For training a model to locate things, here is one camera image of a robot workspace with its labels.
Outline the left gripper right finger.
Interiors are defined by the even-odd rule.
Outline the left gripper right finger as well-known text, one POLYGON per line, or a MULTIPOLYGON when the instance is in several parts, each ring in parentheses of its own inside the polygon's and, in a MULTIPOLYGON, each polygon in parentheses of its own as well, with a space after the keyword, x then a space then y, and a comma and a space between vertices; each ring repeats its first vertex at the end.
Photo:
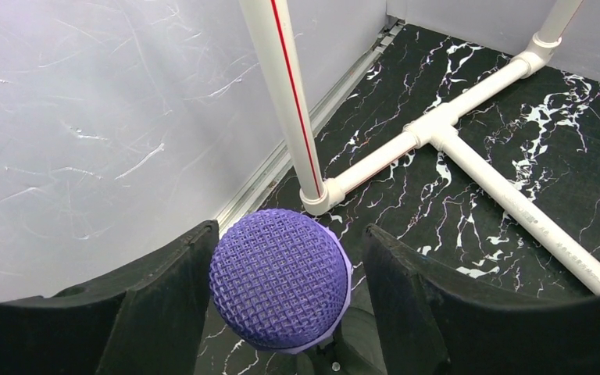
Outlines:
POLYGON ((600 295, 560 301, 496 287, 373 224, 362 245, 389 374, 600 374, 600 295))

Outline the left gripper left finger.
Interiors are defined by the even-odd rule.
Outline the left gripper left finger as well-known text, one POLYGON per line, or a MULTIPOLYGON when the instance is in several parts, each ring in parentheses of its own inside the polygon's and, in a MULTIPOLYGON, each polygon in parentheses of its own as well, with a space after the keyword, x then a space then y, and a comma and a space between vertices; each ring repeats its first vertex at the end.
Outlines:
POLYGON ((0 374, 192 374, 219 226, 58 294, 0 302, 0 374))

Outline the purple microphone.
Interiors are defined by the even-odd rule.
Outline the purple microphone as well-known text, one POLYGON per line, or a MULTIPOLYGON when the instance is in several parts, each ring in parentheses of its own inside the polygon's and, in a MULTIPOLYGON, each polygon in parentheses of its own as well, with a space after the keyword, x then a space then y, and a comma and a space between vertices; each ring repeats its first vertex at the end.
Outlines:
POLYGON ((337 236, 289 209, 263 209, 221 237, 209 266, 217 312, 258 350, 295 355, 336 331, 352 263, 337 236))

